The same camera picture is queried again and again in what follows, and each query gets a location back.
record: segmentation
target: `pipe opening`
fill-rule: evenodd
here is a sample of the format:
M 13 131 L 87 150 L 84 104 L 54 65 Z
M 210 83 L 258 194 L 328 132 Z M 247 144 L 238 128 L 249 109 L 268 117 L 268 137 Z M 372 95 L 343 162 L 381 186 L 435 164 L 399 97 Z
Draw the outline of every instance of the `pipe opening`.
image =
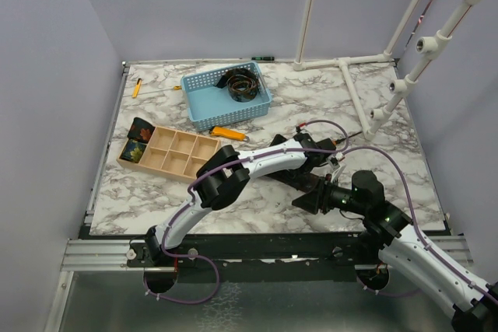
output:
M 422 49 L 423 49 L 423 40 L 422 39 L 419 39 L 417 41 L 416 49 L 417 49 L 417 52 L 421 52 L 422 51 Z

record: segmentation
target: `white marble surface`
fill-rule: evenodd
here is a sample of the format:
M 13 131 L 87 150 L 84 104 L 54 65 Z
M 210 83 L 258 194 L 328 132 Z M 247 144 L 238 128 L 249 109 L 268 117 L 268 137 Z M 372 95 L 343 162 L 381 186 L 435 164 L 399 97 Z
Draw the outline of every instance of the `white marble surface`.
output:
M 172 90 L 186 74 L 227 66 L 208 65 L 133 65 L 124 90 L 123 100 L 112 137 L 110 152 L 97 198 L 90 233 L 93 235 L 143 234 L 162 222 L 187 197 L 187 184 L 121 168 L 116 158 L 126 141 L 133 117 L 153 124 L 195 132 L 188 119 L 182 91 Z M 325 118 L 340 123 L 350 134 L 360 130 L 349 92 L 337 68 L 295 72 L 291 64 L 260 64 L 274 100 L 268 115 L 233 124 L 230 128 L 251 137 L 250 143 L 222 140 L 236 149 L 259 149 L 268 146 L 273 136 L 291 136 L 296 124 Z M 379 107 L 391 94 L 388 83 L 395 78 L 389 64 L 357 65 L 351 75 L 365 108 Z M 138 98 L 131 94 L 138 77 L 143 79 Z M 340 134 L 329 125 L 309 127 L 315 140 Z M 353 145 L 366 144 L 360 135 Z M 372 145 L 389 152 L 404 171 L 412 193 L 416 215 L 423 229 L 444 229 L 443 214 L 433 192 L 432 182 L 419 150 L 419 144 L 405 105 L 401 105 L 391 122 L 383 126 Z M 353 152 L 341 185 L 350 185 L 352 173 L 371 169 L 386 187 L 386 196 L 398 207 L 407 210 L 399 177 L 383 156 L 371 151 Z M 326 167 L 315 169 L 325 174 Z M 347 220 L 337 210 L 327 215 L 311 215 L 291 205 L 301 193 L 275 180 L 260 178 L 251 181 L 235 204 L 208 215 L 194 227 L 196 233 L 250 232 L 324 232 L 357 231 L 361 222 Z

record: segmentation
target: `gray floor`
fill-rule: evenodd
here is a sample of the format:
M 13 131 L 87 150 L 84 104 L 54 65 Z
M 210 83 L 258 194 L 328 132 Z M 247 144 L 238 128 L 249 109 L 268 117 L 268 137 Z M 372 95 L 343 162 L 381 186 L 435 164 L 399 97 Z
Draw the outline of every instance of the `gray floor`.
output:
M 390 292 L 413 288 L 392 275 Z M 183 299 L 209 293 L 212 285 L 176 285 Z M 333 281 L 223 283 L 199 306 L 145 297 L 142 274 L 78 274 L 62 332 L 449 332 L 450 320 L 419 293 L 390 299 L 364 292 L 357 283 Z

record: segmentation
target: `yellow handle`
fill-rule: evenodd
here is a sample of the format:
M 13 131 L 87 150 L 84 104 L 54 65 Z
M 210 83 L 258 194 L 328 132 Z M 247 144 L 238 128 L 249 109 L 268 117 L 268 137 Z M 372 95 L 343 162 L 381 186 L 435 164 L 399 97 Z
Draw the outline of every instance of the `yellow handle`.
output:
M 135 89 L 133 90 L 133 95 L 132 95 L 133 99 L 137 97 L 137 95 L 139 94 L 141 85 L 142 85 L 142 79 L 139 78 L 139 80 L 137 81 L 137 86 L 135 86 Z
M 211 136 L 222 136 L 227 139 L 239 140 L 241 142 L 247 139 L 246 135 L 242 134 L 241 132 L 228 130 L 227 128 L 219 128 L 218 126 L 212 128 L 210 134 Z

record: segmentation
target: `plastic basket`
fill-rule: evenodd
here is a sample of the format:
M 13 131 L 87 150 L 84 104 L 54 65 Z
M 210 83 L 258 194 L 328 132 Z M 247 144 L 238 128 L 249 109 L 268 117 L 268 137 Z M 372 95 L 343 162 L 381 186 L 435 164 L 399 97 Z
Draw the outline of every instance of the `plastic basket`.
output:
M 223 74 L 233 68 L 246 68 L 258 76 L 258 95 L 253 100 L 239 103 L 232 99 L 227 89 L 214 86 Z M 265 116 L 272 102 L 272 94 L 266 87 L 261 70 L 252 61 L 186 75 L 181 79 L 181 88 L 187 99 L 188 116 L 197 131 Z

